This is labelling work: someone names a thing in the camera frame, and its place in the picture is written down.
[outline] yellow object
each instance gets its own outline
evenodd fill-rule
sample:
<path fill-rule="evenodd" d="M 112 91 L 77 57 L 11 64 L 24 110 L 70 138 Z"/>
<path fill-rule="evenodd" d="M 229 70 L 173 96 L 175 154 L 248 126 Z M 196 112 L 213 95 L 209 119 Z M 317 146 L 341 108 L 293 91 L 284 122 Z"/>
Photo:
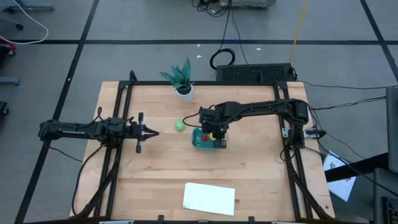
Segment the yellow object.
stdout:
<path fill-rule="evenodd" d="M 210 134 L 209 134 L 209 138 L 210 138 L 211 140 L 213 140 L 213 141 L 216 140 L 216 138 L 213 137 L 213 133 L 210 133 Z"/>
<path fill-rule="evenodd" d="M 303 11 L 301 12 L 300 20 L 298 22 L 298 27 L 296 29 L 296 33 L 294 34 L 293 47 L 292 47 L 292 52 L 290 53 L 290 60 L 289 60 L 290 63 L 292 63 L 292 61 L 293 61 L 293 54 L 294 54 L 294 50 L 296 48 L 297 37 L 299 36 L 299 31 L 301 29 L 301 24 L 303 23 L 304 15 L 305 15 L 305 11 L 307 10 L 307 7 L 308 7 L 308 0 L 305 0 L 304 8 L 303 8 Z"/>

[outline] potted plant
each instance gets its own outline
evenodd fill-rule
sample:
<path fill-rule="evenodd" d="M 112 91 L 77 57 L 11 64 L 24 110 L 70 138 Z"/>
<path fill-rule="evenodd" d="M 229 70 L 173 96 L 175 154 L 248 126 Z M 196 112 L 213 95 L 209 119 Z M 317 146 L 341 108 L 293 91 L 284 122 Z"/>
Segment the potted plant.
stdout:
<path fill-rule="evenodd" d="M 184 63 L 184 67 L 182 70 L 176 66 L 172 65 L 173 75 L 170 75 L 166 72 L 161 72 L 160 74 L 168 80 L 171 84 L 173 84 L 175 88 L 175 92 L 180 97 L 181 101 L 190 101 L 193 98 L 193 86 L 190 82 L 191 77 L 191 63 L 189 62 L 189 58 Z"/>

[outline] white cable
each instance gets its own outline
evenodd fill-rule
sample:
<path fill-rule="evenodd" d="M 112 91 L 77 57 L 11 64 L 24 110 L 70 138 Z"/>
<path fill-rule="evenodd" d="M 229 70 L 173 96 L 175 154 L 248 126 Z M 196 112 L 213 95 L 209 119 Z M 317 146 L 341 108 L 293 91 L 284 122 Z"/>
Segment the white cable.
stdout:
<path fill-rule="evenodd" d="M 47 38 L 47 36 L 49 35 L 49 30 L 48 30 L 45 26 L 43 26 L 43 24 L 37 22 L 37 21 L 36 21 L 35 19 L 33 19 L 30 15 L 28 15 L 28 14 L 25 12 L 25 10 L 18 4 L 18 2 L 16 2 L 15 0 L 13 0 L 13 1 L 15 2 L 15 4 L 17 4 L 17 6 L 19 7 L 19 9 L 21 9 L 21 11 L 22 11 L 27 17 L 29 17 L 29 19 L 32 19 L 35 23 L 37 23 L 38 25 L 40 25 L 41 27 L 43 27 L 43 28 L 45 29 L 45 31 L 46 31 L 45 37 L 44 37 L 43 39 L 41 39 L 41 40 L 36 40 L 36 41 L 31 41 L 31 42 L 23 42 L 23 43 L 18 43 L 18 42 L 13 42 L 13 41 L 7 40 L 7 39 L 5 39 L 2 35 L 0 35 L 0 38 L 2 38 L 2 39 L 3 39 L 4 41 L 6 41 L 6 42 L 9 42 L 9 43 L 12 43 L 12 44 L 36 44 L 36 43 L 43 42 L 43 41 Z"/>

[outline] cable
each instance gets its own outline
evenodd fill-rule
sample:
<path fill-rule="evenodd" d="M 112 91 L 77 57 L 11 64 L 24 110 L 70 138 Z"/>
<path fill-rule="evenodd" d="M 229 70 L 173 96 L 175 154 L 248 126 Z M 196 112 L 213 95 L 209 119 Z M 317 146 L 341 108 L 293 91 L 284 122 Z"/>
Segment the cable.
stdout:
<path fill-rule="evenodd" d="M 360 88 L 360 87 L 351 87 L 351 86 L 326 86 L 326 85 L 315 85 L 311 84 L 306 81 L 300 80 L 299 82 L 304 82 L 310 86 L 314 87 L 324 87 L 324 88 L 347 88 L 347 89 L 352 89 L 352 90 L 377 90 L 377 89 L 383 89 L 383 88 L 388 88 L 388 87 L 397 87 L 398 85 L 393 85 L 393 86 L 380 86 L 380 87 L 366 87 L 366 88 Z"/>
<path fill-rule="evenodd" d="M 305 146 L 304 147 L 305 149 L 309 149 L 309 150 L 311 150 L 311 151 L 313 151 L 313 152 L 316 152 L 317 154 L 319 154 L 319 156 L 327 156 L 328 154 L 326 154 L 326 153 L 321 153 L 321 152 L 318 152 L 318 151 L 316 151 L 315 149 L 311 149 L 311 148 L 309 148 L 309 147 L 307 147 L 307 146 Z M 353 163 L 353 162 L 351 162 L 351 161 L 349 161 L 348 159 L 344 159 L 346 162 L 348 162 L 348 163 Z"/>
<path fill-rule="evenodd" d="M 69 157 L 69 158 L 71 158 L 71 159 L 73 159 L 73 160 L 76 160 L 76 161 L 78 161 L 78 162 L 83 162 L 83 161 L 81 161 L 81 160 L 79 160 L 79 159 L 74 158 L 73 156 L 69 156 L 68 154 L 62 152 L 62 151 L 59 150 L 59 149 L 56 149 L 56 148 L 54 148 L 54 147 L 51 147 L 51 146 L 48 145 L 47 143 L 44 143 L 44 145 L 46 145 L 48 148 L 50 148 L 50 149 L 52 149 L 52 150 L 54 150 L 54 151 L 57 151 L 57 152 L 63 154 L 63 155 L 66 156 L 66 157 Z"/>
<path fill-rule="evenodd" d="M 194 116 L 196 116 L 196 115 L 199 115 L 199 113 L 200 113 L 200 112 L 197 112 L 197 113 L 195 113 L 195 114 L 193 114 L 193 115 L 184 117 L 184 118 L 182 119 L 182 122 L 183 122 L 185 125 L 189 126 L 189 127 L 201 128 L 201 126 L 192 125 L 192 124 L 187 124 L 187 123 L 185 122 L 185 119 L 194 117 Z"/>
<path fill-rule="evenodd" d="M 18 42 L 13 42 L 13 41 L 7 40 L 6 38 L 4 38 L 4 37 L 1 36 L 1 35 L 0 35 L 0 38 L 2 38 L 2 39 L 3 39 L 4 41 L 6 41 L 6 42 L 9 42 L 9 43 L 12 43 L 12 44 L 21 44 L 21 45 L 24 45 L 24 44 L 36 44 L 36 43 L 43 42 L 43 41 L 47 38 L 47 36 L 49 35 L 49 30 L 48 30 L 43 24 L 37 22 L 37 21 L 36 21 L 35 19 L 33 19 L 30 15 L 28 15 L 28 14 L 25 12 L 25 10 L 18 4 L 18 2 L 16 2 L 15 0 L 13 0 L 13 1 L 14 1 L 15 4 L 17 4 L 17 6 L 19 7 L 19 9 L 20 9 L 29 19 L 31 19 L 32 21 L 34 21 L 35 23 L 37 23 L 38 25 L 40 25 L 41 27 L 43 27 L 43 28 L 45 29 L 45 31 L 46 31 L 46 34 L 45 34 L 44 38 L 41 39 L 41 40 L 36 40 L 36 41 L 31 41 L 31 42 L 22 42 L 22 43 L 18 43 Z"/>
<path fill-rule="evenodd" d="M 234 22 L 234 25 L 235 25 L 236 32 L 238 32 L 238 37 L 239 37 L 239 46 L 241 47 L 241 50 L 242 50 L 242 54 L 243 54 L 244 61 L 246 62 L 246 64 L 248 64 L 248 65 L 249 65 L 249 62 L 248 62 L 248 60 L 246 59 L 246 56 L 245 56 L 245 54 L 244 54 L 243 47 L 242 47 L 242 43 L 241 43 L 241 33 L 239 32 L 239 29 L 238 29 L 238 27 L 237 27 L 237 25 L 236 25 L 236 23 L 235 23 L 235 18 L 234 18 L 234 9 L 232 9 L 232 21 Z"/>
<path fill-rule="evenodd" d="M 320 121 L 319 121 L 319 117 L 318 117 L 317 112 L 316 112 L 309 104 L 307 104 L 307 105 L 308 105 L 308 108 L 310 108 L 310 113 L 311 113 L 311 115 L 312 115 L 312 112 L 311 112 L 311 111 L 313 111 L 314 114 L 315 114 L 315 116 L 316 116 L 316 119 L 315 119 L 315 116 L 312 116 L 312 117 L 315 119 L 316 124 L 319 124 L 319 128 L 320 128 L 321 130 L 324 130 L 324 129 L 322 128 L 322 126 L 321 126 Z M 363 159 L 366 159 L 365 157 L 363 157 L 363 156 L 361 156 L 359 153 L 357 153 L 357 152 L 356 152 L 352 147 L 350 147 L 347 143 L 345 143 L 345 142 L 343 142 L 342 140 L 339 140 L 339 139 L 333 137 L 333 136 L 332 136 L 330 133 L 328 133 L 328 132 L 326 132 L 326 133 L 327 133 L 327 135 L 329 135 L 329 136 L 330 136 L 332 139 L 334 139 L 335 141 L 338 141 L 338 142 L 344 144 L 345 146 L 347 146 L 347 147 L 348 147 L 354 154 L 356 154 L 357 156 L 359 156 L 359 157 L 361 157 L 361 158 L 363 158 Z"/>
<path fill-rule="evenodd" d="M 279 158 L 280 158 L 282 161 L 284 161 L 284 162 L 286 162 L 286 159 L 282 158 L 282 154 L 283 154 L 283 152 L 284 152 L 285 150 L 288 150 L 288 149 L 282 149 L 281 152 L 280 152 L 280 154 L 279 154 Z M 293 159 L 293 157 L 294 157 L 295 155 L 296 155 L 296 151 L 293 151 L 293 154 L 289 157 L 289 159 Z"/>
<path fill-rule="evenodd" d="M 221 17 L 223 16 L 226 11 L 228 10 L 227 7 L 222 8 L 218 11 L 214 11 L 212 10 L 215 3 L 217 3 L 217 0 L 198 0 L 197 4 L 194 5 L 194 0 L 192 0 L 192 6 L 195 7 L 197 9 L 198 12 L 206 12 L 207 14 L 209 14 L 212 17 Z"/>
<path fill-rule="evenodd" d="M 359 100 L 355 103 L 343 103 L 340 105 L 335 105 L 335 106 L 328 106 L 328 107 L 324 107 L 324 108 L 312 108 L 313 110 L 329 110 L 329 109 L 333 109 L 333 108 L 344 108 L 347 106 L 354 106 L 354 105 L 358 105 L 361 103 L 370 103 L 370 102 L 374 102 L 374 101 L 379 101 L 379 100 L 384 100 L 386 99 L 385 96 L 380 96 L 380 97 L 375 97 L 375 98 L 368 98 L 368 99 L 364 99 L 364 100 Z"/>
<path fill-rule="evenodd" d="M 304 8 L 303 8 L 303 11 L 301 12 L 300 20 L 298 21 L 298 27 L 294 34 L 293 47 L 292 47 L 292 52 L 290 53 L 290 60 L 289 60 L 290 63 L 292 63 L 292 61 L 293 61 L 293 55 L 294 55 L 294 50 L 296 48 L 297 38 L 299 37 L 299 31 L 301 29 L 301 24 L 303 23 L 304 15 L 305 15 L 305 11 L 307 10 L 307 7 L 308 7 L 308 0 L 305 0 Z"/>
<path fill-rule="evenodd" d="M 319 127 L 321 128 L 321 130 L 323 130 L 323 128 L 322 128 L 322 126 L 321 126 L 321 124 L 320 124 L 320 122 L 319 122 L 319 117 L 318 117 L 318 115 L 317 115 L 317 112 L 315 112 L 315 111 L 313 111 L 313 112 L 315 113 L 315 117 L 316 117 L 317 123 L 319 124 Z M 390 192 L 392 195 L 395 195 L 396 197 L 398 197 L 398 194 L 397 194 L 397 193 L 395 193 L 395 192 L 393 192 L 392 190 L 388 189 L 387 187 L 385 187 L 385 186 L 383 186 L 383 185 L 377 183 L 376 181 L 370 179 L 370 178 L 367 177 L 364 173 L 362 173 L 362 172 L 360 172 L 359 170 L 357 170 L 357 169 L 355 169 L 354 167 L 352 167 L 348 162 L 344 161 L 343 159 L 339 158 L 338 156 L 335 156 L 334 154 L 332 154 L 332 153 L 330 153 L 329 151 L 327 151 L 327 150 L 322 146 L 321 142 L 319 141 L 319 138 L 317 138 L 317 142 L 318 142 L 318 144 L 319 144 L 319 146 L 320 146 L 320 149 L 322 149 L 324 152 L 326 152 L 327 154 L 329 154 L 329 155 L 335 157 L 336 159 L 340 160 L 342 163 L 344 163 L 348 168 L 350 168 L 350 169 L 351 169 L 352 171 L 354 171 L 355 173 L 357 173 L 357 174 L 363 176 L 364 178 L 368 179 L 368 180 L 371 181 L 372 183 L 374 183 L 374 184 L 376 184 L 377 186 L 383 188 L 384 190 Z"/>
<path fill-rule="evenodd" d="M 228 1 L 228 6 L 227 6 L 228 15 L 227 15 L 227 17 L 226 17 L 226 23 L 225 23 L 225 28 L 224 28 L 223 40 L 221 41 L 221 45 L 220 45 L 219 49 L 217 50 L 216 53 L 213 54 L 213 56 L 211 56 L 210 61 L 209 61 L 210 67 L 211 67 L 212 69 L 214 69 L 214 70 L 217 70 L 217 68 L 214 66 L 214 63 L 213 63 L 214 58 L 215 58 L 218 54 L 220 54 L 220 53 L 222 53 L 222 52 L 228 52 L 228 53 L 230 53 L 231 56 L 232 56 L 232 59 L 231 59 L 231 61 L 228 63 L 228 65 L 233 65 L 233 64 L 235 63 L 235 52 L 234 52 L 234 50 L 232 50 L 232 49 L 221 49 L 221 48 L 223 47 L 224 40 L 225 40 L 225 33 L 226 33 L 226 29 L 227 29 L 227 27 L 228 27 L 229 13 L 231 12 L 231 8 L 232 8 L 232 0 L 229 0 L 229 1 Z"/>
<path fill-rule="evenodd" d="M 79 187 L 79 181 L 80 181 L 81 172 L 83 171 L 83 168 L 86 165 L 86 163 L 102 148 L 103 148 L 103 146 L 100 146 L 90 156 L 87 157 L 87 159 L 81 165 L 79 173 L 77 174 L 76 186 L 75 186 L 75 190 L 73 191 L 73 197 L 72 197 L 72 212 L 73 212 L 74 216 L 77 216 L 77 213 L 76 213 L 76 210 L 75 210 L 75 198 L 76 198 L 77 188 Z"/>
<path fill-rule="evenodd" d="M 331 155 L 331 156 L 335 157 L 336 159 L 340 160 L 342 163 L 344 163 L 348 168 L 350 168 L 350 169 L 351 169 L 352 171 L 354 171 L 355 173 L 357 173 L 357 174 L 359 174 L 359 175 L 365 177 L 365 178 L 368 179 L 370 182 L 376 184 L 377 186 L 383 188 L 384 190 L 388 191 L 388 192 L 391 193 L 392 195 L 398 197 L 398 194 L 397 194 L 397 193 L 395 193 L 395 192 L 392 191 L 391 189 L 388 189 L 387 187 L 385 187 L 385 186 L 383 186 L 383 185 L 377 183 L 376 181 L 372 180 L 371 178 L 367 177 L 364 173 L 362 173 L 362 172 L 360 172 L 359 170 L 355 169 L 355 168 L 354 168 L 353 166 L 351 166 L 348 162 L 346 162 L 346 161 L 344 161 L 343 159 L 339 158 L 338 156 L 335 156 L 334 154 L 328 152 L 326 149 L 323 148 L 323 146 L 322 146 L 322 149 L 323 149 L 326 153 L 328 153 L 329 155 Z"/>

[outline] wire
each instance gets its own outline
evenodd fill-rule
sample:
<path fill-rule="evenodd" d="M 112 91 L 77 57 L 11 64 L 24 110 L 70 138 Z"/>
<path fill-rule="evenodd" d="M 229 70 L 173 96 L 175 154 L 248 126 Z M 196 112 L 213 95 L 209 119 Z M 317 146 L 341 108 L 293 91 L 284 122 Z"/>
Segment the wire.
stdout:
<path fill-rule="evenodd" d="M 229 1 L 228 1 L 228 5 L 227 5 L 226 8 L 228 9 L 228 15 L 227 15 L 226 22 L 225 22 L 223 40 L 221 41 L 221 45 L 220 45 L 219 49 L 216 51 L 216 53 L 214 53 L 214 54 L 211 56 L 210 61 L 209 61 L 210 67 L 211 67 L 212 69 L 214 69 L 214 70 L 217 70 L 217 68 L 214 66 L 213 61 L 214 61 L 215 57 L 216 57 L 218 54 L 222 53 L 222 52 L 228 52 L 228 53 L 230 53 L 231 56 L 232 56 L 232 59 L 231 59 L 231 61 L 228 63 L 228 65 L 233 65 L 233 64 L 235 63 L 235 52 L 234 52 L 234 50 L 232 50 L 232 49 L 222 49 L 223 44 L 224 44 L 224 40 L 225 40 L 226 29 L 227 29 L 227 27 L 228 27 L 229 13 L 231 12 L 231 8 L 232 8 L 232 0 L 229 0 Z"/>
<path fill-rule="evenodd" d="M 379 87 L 365 87 L 365 88 L 360 88 L 360 87 L 351 87 L 351 86 L 326 86 L 326 85 L 315 85 L 311 84 L 306 81 L 300 80 L 300 82 L 304 82 L 310 86 L 314 87 L 324 87 L 324 88 L 347 88 L 347 89 L 352 89 L 352 90 L 377 90 L 377 89 L 384 89 L 384 88 L 389 88 L 389 87 L 397 87 L 398 85 L 393 85 L 393 86 L 379 86 Z"/>
<path fill-rule="evenodd" d="M 83 171 L 83 168 L 86 165 L 86 163 L 102 148 L 103 148 L 103 146 L 100 146 L 90 156 L 87 157 L 87 159 L 81 165 L 79 173 L 77 174 L 76 186 L 75 186 L 75 190 L 73 191 L 73 197 L 72 197 L 72 212 L 73 212 L 74 216 L 77 216 L 77 213 L 76 213 L 76 210 L 75 210 L 75 198 L 76 198 L 77 188 L 79 187 L 79 181 L 80 181 L 81 172 Z"/>
<path fill-rule="evenodd" d="M 225 22 L 225 28 L 224 28 L 224 34 L 223 34 L 223 40 L 221 41 L 221 45 L 219 47 L 218 50 L 221 50 L 221 48 L 223 47 L 224 44 L 224 40 L 225 40 L 225 33 L 226 33 L 226 28 L 228 27 L 228 21 L 229 21 L 229 13 L 231 12 L 231 7 L 232 7 L 232 0 L 229 0 L 228 2 L 228 15 L 226 16 L 226 22 Z"/>
<path fill-rule="evenodd" d="M 282 149 L 281 152 L 280 152 L 280 154 L 279 154 L 279 158 L 280 158 L 282 161 L 284 161 L 284 162 L 286 162 L 286 159 L 282 158 L 282 154 L 283 154 L 283 152 L 284 152 L 285 150 L 288 150 L 288 149 Z M 293 154 L 289 157 L 289 160 L 293 159 L 293 157 L 294 157 L 295 155 L 296 155 L 296 151 L 293 151 Z"/>
<path fill-rule="evenodd" d="M 327 156 L 328 154 L 326 154 L 326 153 L 321 153 L 321 152 L 318 152 L 318 151 L 316 151 L 315 149 L 311 149 L 311 148 L 309 148 L 309 147 L 307 147 L 307 146 L 305 146 L 304 147 L 305 149 L 309 149 L 309 150 L 311 150 L 311 151 L 313 151 L 313 152 L 316 152 L 317 154 L 319 154 L 319 156 Z M 349 161 L 348 159 L 344 159 L 346 162 L 348 162 L 348 163 L 353 163 L 353 162 L 351 162 L 351 161 Z"/>
<path fill-rule="evenodd" d="M 19 9 L 29 18 L 29 19 L 31 19 L 32 21 L 34 21 L 35 23 L 37 23 L 38 25 L 40 25 L 41 27 L 43 27 L 44 29 L 45 29 L 45 31 L 46 31 L 46 34 L 45 34 L 45 36 L 44 36 L 44 38 L 43 39 L 41 39 L 41 40 L 35 40 L 35 41 L 30 41 L 30 42 L 13 42 L 13 41 L 10 41 L 10 40 L 7 40 L 6 38 L 4 38 L 3 36 L 1 36 L 0 35 L 0 38 L 2 38 L 4 41 L 6 41 L 6 42 L 9 42 L 9 43 L 12 43 L 12 44 L 21 44 L 21 45 L 24 45 L 24 44 L 36 44 L 36 43 L 40 43 L 40 42 L 43 42 L 46 38 L 47 38 L 47 36 L 49 35 L 49 30 L 43 25 L 43 24 L 41 24 L 41 23 L 39 23 L 39 22 L 37 22 L 35 19 L 33 19 L 30 15 L 28 15 L 26 12 L 25 12 L 25 10 L 18 4 L 18 2 L 16 2 L 15 0 L 13 0 L 14 1 L 14 3 L 15 4 L 17 4 L 17 6 L 19 7 Z"/>
<path fill-rule="evenodd" d="M 330 153 L 329 151 L 327 151 L 325 148 L 323 148 L 323 146 L 322 146 L 322 149 L 323 149 L 326 153 L 328 153 L 329 155 L 331 155 L 331 156 L 335 157 L 336 159 L 340 160 L 342 163 L 344 163 L 348 168 L 350 168 L 350 169 L 351 169 L 352 171 L 354 171 L 355 173 L 357 173 L 357 174 L 363 176 L 364 178 L 368 179 L 370 182 L 376 184 L 377 186 L 383 188 L 384 190 L 388 191 L 388 192 L 391 193 L 392 195 L 395 195 L 396 197 L 398 197 L 398 194 L 397 194 L 397 193 L 395 193 L 395 192 L 392 191 L 391 189 L 388 189 L 387 187 L 385 187 L 385 186 L 383 186 L 383 185 L 377 183 L 376 181 L 372 180 L 371 178 L 367 177 L 364 173 L 362 173 L 362 172 L 360 172 L 359 170 L 355 169 L 355 168 L 354 168 L 353 166 L 351 166 L 348 162 L 344 161 L 343 159 L 339 158 L 338 156 L 336 156 L 336 155 Z"/>
<path fill-rule="evenodd" d="M 99 119 L 101 122 L 104 122 L 104 123 L 106 123 L 106 124 L 108 124 L 108 125 L 119 125 L 119 124 L 124 124 L 124 123 L 126 123 L 126 122 L 128 122 L 128 121 L 132 121 L 132 120 L 134 119 L 134 117 L 132 116 L 132 117 L 126 119 L 126 120 L 122 120 L 122 121 L 120 121 L 120 122 L 118 122 L 118 123 L 114 123 L 114 124 L 113 124 L 113 123 L 110 123 L 109 120 L 103 119 L 102 116 L 101 116 L 101 113 L 102 113 L 102 107 L 98 107 L 98 109 L 97 109 L 97 117 L 95 117 L 95 118 L 94 118 L 92 121 L 90 121 L 88 124 L 84 124 L 84 125 L 79 126 L 78 124 L 76 124 L 76 125 L 66 125 L 66 124 L 63 124 L 63 123 L 59 123 L 59 125 L 62 125 L 62 126 L 64 126 L 64 127 L 68 127 L 68 128 L 81 129 L 81 128 L 87 128 L 88 126 L 92 125 L 97 119 Z"/>
<path fill-rule="evenodd" d="M 305 11 L 307 10 L 307 7 L 308 7 L 308 0 L 305 0 L 304 8 L 303 8 L 303 11 L 301 12 L 300 20 L 298 21 L 298 27 L 294 34 L 293 47 L 292 47 L 292 52 L 290 53 L 290 60 L 289 60 L 290 63 L 292 63 L 292 61 L 293 61 L 293 55 L 294 55 L 294 50 L 296 48 L 297 38 L 299 37 L 299 31 L 301 29 L 301 24 L 303 23 L 304 15 L 305 15 Z"/>
<path fill-rule="evenodd" d="M 352 147 L 350 147 L 347 143 L 345 143 L 345 142 L 343 142 L 342 140 L 339 140 L 339 139 L 333 137 L 330 133 L 326 133 L 326 134 L 329 135 L 332 139 L 334 139 L 334 140 L 336 140 L 336 141 L 338 141 L 338 142 L 344 144 L 345 146 L 347 146 L 354 154 L 356 154 L 356 155 L 359 156 L 360 158 L 362 158 L 362 159 L 367 159 L 367 158 L 361 156 L 360 154 L 358 154 L 358 153 L 357 153 Z"/>
<path fill-rule="evenodd" d="M 185 125 L 189 126 L 189 127 L 201 128 L 201 126 L 192 125 L 192 124 L 187 124 L 187 123 L 185 122 L 185 119 L 194 117 L 194 116 L 196 116 L 196 115 L 199 115 L 199 113 L 200 113 L 200 112 L 197 112 L 197 113 L 195 113 L 195 114 L 193 114 L 193 115 L 184 117 L 184 119 L 182 119 L 182 122 L 183 122 Z"/>
<path fill-rule="evenodd" d="M 55 151 L 57 151 L 57 152 L 63 154 L 63 155 L 66 156 L 66 157 L 69 157 L 69 158 L 71 158 L 71 159 L 73 159 L 73 160 L 76 160 L 76 161 L 78 161 L 78 162 L 83 162 L 83 161 L 81 161 L 81 160 L 79 160 L 79 159 L 74 158 L 73 156 L 69 156 L 68 154 L 62 152 L 62 151 L 59 150 L 59 149 L 56 149 L 56 148 L 54 148 L 54 147 L 51 147 L 51 146 L 48 145 L 47 143 L 44 143 L 44 144 L 45 144 L 48 148 L 50 148 L 50 149 L 52 149 L 52 150 L 55 150 Z"/>
<path fill-rule="evenodd" d="M 221 17 L 223 16 L 226 11 L 228 10 L 227 7 L 224 7 L 218 11 L 212 10 L 214 5 L 217 3 L 217 0 L 199 0 L 197 1 L 196 5 L 194 5 L 194 1 L 192 0 L 192 6 L 197 9 L 198 12 L 206 12 L 212 17 Z"/>
<path fill-rule="evenodd" d="M 237 25 L 236 25 L 236 23 L 235 23 L 235 18 L 234 18 L 234 9 L 232 9 L 232 21 L 234 22 L 234 25 L 235 25 L 236 32 L 238 32 L 238 37 L 239 37 L 239 46 L 241 47 L 241 50 L 242 50 L 242 54 L 243 54 L 244 61 L 246 62 L 246 64 L 248 64 L 248 65 L 249 65 L 249 62 L 248 62 L 248 60 L 246 59 L 246 56 L 245 56 L 245 54 L 244 54 L 243 47 L 242 47 L 242 43 L 241 43 L 241 33 L 239 32 L 239 29 L 238 29 L 238 27 L 237 27 Z"/>
<path fill-rule="evenodd" d="M 317 123 L 319 124 L 319 127 L 321 128 L 321 130 L 323 130 L 323 128 L 322 128 L 322 126 L 321 126 L 321 124 L 320 124 L 320 122 L 319 122 L 319 117 L 318 117 L 318 115 L 317 115 L 317 112 L 315 112 L 315 111 L 313 111 L 313 112 L 315 113 L 315 117 L 316 117 L 316 118 L 315 118 L 315 117 L 313 117 L 313 118 L 317 120 Z M 359 170 L 357 170 L 357 169 L 355 169 L 354 167 L 352 167 L 352 166 L 351 166 L 348 162 L 346 162 L 345 160 L 343 160 L 343 159 L 339 158 L 338 156 L 335 156 L 334 154 L 332 154 L 332 153 L 330 153 L 329 151 L 327 151 L 327 150 L 325 149 L 325 147 L 322 146 L 321 142 L 319 141 L 319 138 L 317 138 L 317 142 L 318 142 L 318 144 L 319 144 L 319 146 L 320 146 L 320 149 L 322 149 L 323 151 L 325 151 L 327 154 L 329 154 L 329 155 L 335 157 L 336 159 L 340 160 L 342 163 L 344 163 L 344 164 L 345 164 L 348 168 L 350 168 L 352 171 L 354 171 L 355 173 L 357 173 L 357 174 L 363 176 L 364 178 L 368 179 L 368 180 L 371 181 L 372 183 L 376 184 L 377 186 L 383 188 L 384 190 L 386 190 L 386 191 L 390 192 L 391 194 L 395 195 L 396 197 L 398 197 L 398 194 L 397 194 L 397 193 L 395 193 L 395 192 L 393 192 L 392 190 L 388 189 L 387 187 L 385 187 L 385 186 L 383 186 L 383 185 L 377 183 L 376 181 L 374 181 L 374 180 L 372 180 L 371 178 L 367 177 L 364 173 L 362 173 L 362 172 L 360 172 Z"/>
<path fill-rule="evenodd" d="M 319 120 L 319 117 L 318 117 L 317 112 L 316 112 L 309 104 L 307 104 L 307 105 L 308 105 L 308 108 L 310 108 L 310 113 L 311 113 L 311 115 L 312 115 L 312 112 L 311 112 L 311 111 L 313 111 L 314 114 L 315 114 L 315 116 L 312 116 L 312 117 L 313 117 L 314 119 L 315 119 L 315 117 L 316 117 L 316 119 L 315 119 L 316 124 L 319 124 L 319 128 L 320 128 L 321 130 L 324 130 L 324 129 L 322 128 L 321 123 L 320 123 L 320 120 Z M 329 135 L 329 136 L 330 136 L 332 139 L 334 139 L 335 141 L 338 141 L 338 142 L 344 144 L 345 146 L 347 146 L 347 147 L 348 147 L 354 154 L 356 154 L 357 156 L 361 157 L 362 159 L 366 159 L 365 157 L 363 157 L 363 156 L 361 156 L 359 153 L 357 153 L 357 152 L 356 152 L 352 147 L 350 147 L 347 143 L 345 143 L 345 142 L 343 142 L 342 140 L 339 140 L 339 139 L 333 137 L 333 136 L 332 136 L 330 133 L 328 133 L 328 132 L 326 132 L 326 134 Z"/>
<path fill-rule="evenodd" d="M 355 103 L 343 103 L 340 105 L 335 105 L 335 106 L 328 106 L 328 107 L 324 107 L 324 108 L 313 108 L 313 110 L 329 110 L 329 109 L 333 109 L 333 108 L 344 108 L 347 106 L 354 106 L 354 105 L 358 105 L 361 103 L 370 103 L 370 102 L 374 102 L 374 101 L 379 101 L 379 100 L 384 100 L 386 99 L 385 96 L 380 96 L 380 97 L 375 97 L 375 98 L 368 98 L 368 99 L 364 99 L 364 100 L 359 100 Z"/>

